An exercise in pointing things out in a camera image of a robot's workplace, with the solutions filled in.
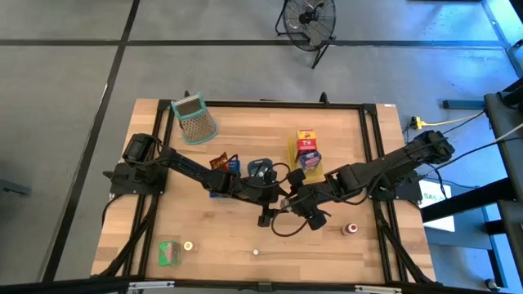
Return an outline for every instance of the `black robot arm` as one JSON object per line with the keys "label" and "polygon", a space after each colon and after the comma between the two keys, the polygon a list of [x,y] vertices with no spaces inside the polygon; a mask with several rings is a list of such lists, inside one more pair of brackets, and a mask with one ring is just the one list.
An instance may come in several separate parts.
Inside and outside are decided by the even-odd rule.
{"label": "black robot arm", "polygon": [[424,163],[439,164],[448,161],[454,148],[440,132],[425,131],[399,148],[370,163],[353,163],[325,174],[325,181],[304,185],[302,170],[292,171],[288,177],[291,197],[285,203],[288,210],[308,220],[311,229],[325,223],[324,213],[318,205],[329,201],[342,202],[355,197],[367,188],[379,199],[395,198],[395,187],[405,176]]}
{"label": "black robot arm", "polygon": [[440,132],[425,131],[399,148],[370,163],[353,163],[326,173],[325,181],[304,185],[305,174],[297,169],[287,174],[291,192],[287,194],[276,181],[276,171],[269,170],[263,177],[241,177],[239,172],[211,170],[179,154],[175,149],[164,146],[159,156],[146,161],[147,154],[156,145],[157,139],[147,134],[135,134],[123,153],[125,163],[119,163],[114,172],[107,172],[113,186],[111,192],[118,190],[129,181],[142,185],[154,185],[156,170],[171,168],[176,172],[198,181],[209,192],[224,198],[235,198],[263,207],[258,219],[259,226],[269,226],[277,209],[270,209],[277,203],[280,195],[286,197],[282,207],[305,217],[311,229],[319,229],[326,222],[318,205],[329,201],[346,201],[359,195],[367,188],[367,193],[383,194],[381,199],[393,199],[394,188],[406,175],[423,163],[442,163],[450,159],[454,148]]}

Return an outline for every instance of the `electric fan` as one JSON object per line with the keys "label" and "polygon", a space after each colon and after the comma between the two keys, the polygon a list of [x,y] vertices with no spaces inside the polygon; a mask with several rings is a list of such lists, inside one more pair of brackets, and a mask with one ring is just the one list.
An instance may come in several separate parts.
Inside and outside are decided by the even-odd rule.
{"label": "electric fan", "polygon": [[[285,33],[278,31],[278,23],[282,17]],[[317,51],[312,64],[314,69],[336,38],[333,36],[335,25],[334,0],[284,0],[275,30],[278,36],[287,35],[294,46],[304,51]]]}

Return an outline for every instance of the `wooden table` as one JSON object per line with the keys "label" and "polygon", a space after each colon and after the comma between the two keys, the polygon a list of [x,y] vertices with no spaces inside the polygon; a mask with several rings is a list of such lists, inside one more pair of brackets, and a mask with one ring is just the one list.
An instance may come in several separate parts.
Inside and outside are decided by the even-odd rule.
{"label": "wooden table", "polygon": [[[157,100],[136,101],[126,143],[134,133],[151,133],[157,104]],[[382,140],[388,153],[404,145],[398,114],[394,105],[377,107]],[[209,111],[219,126],[215,138],[201,145],[187,145],[175,121],[170,142],[180,154],[207,167],[209,160],[224,151],[229,156],[239,155],[244,175],[247,163],[254,159],[287,162],[287,138],[303,127],[315,129],[324,172],[347,163],[365,162],[356,110],[209,107]],[[370,118],[368,126],[376,157]],[[136,195],[124,195],[107,211],[92,266],[93,274],[104,270],[128,240],[136,199]],[[201,184],[174,171],[169,171],[167,188],[159,201],[147,278],[384,283],[370,201],[358,207],[343,203],[323,204],[321,209],[332,214],[327,225],[316,231],[306,227],[290,238],[277,237],[270,228],[257,226],[261,207],[234,199],[209,198]],[[425,275],[435,278],[419,210],[411,203],[397,201],[396,214],[406,250]],[[302,218],[289,213],[280,216],[275,226],[286,233],[294,231],[302,222]],[[341,226],[351,222],[359,226],[358,232],[343,236]],[[181,252],[181,265],[160,267],[158,255],[162,241],[191,241],[195,249]],[[253,255],[255,248],[260,252],[258,256]],[[390,244],[388,251],[393,277],[398,279]],[[137,271],[140,252],[139,243],[132,273]]]}

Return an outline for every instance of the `red box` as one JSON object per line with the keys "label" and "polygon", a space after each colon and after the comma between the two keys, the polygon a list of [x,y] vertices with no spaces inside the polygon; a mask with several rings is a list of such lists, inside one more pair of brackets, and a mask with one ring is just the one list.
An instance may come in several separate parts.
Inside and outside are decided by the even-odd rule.
{"label": "red box", "polygon": [[316,139],[308,139],[308,140],[297,140],[296,141],[296,157],[294,159],[295,162],[300,158],[303,154],[308,154],[310,152],[316,151]]}

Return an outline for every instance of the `green box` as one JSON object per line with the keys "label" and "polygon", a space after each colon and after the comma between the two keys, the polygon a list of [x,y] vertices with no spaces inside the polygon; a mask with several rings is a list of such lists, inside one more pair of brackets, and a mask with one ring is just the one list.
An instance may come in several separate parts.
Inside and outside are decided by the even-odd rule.
{"label": "green box", "polygon": [[160,242],[158,264],[170,266],[180,264],[180,244],[174,241]]}

